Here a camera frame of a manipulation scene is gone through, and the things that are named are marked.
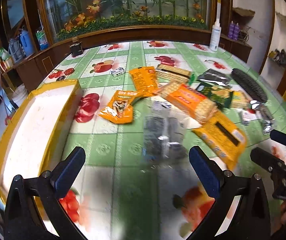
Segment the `right human hand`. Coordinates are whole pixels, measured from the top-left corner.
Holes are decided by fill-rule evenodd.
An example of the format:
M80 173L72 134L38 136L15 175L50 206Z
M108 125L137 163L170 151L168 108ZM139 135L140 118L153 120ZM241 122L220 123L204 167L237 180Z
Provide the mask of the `right human hand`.
M280 206L281 216L280 216L280 226L282 228L286 225L286 201L283 201Z

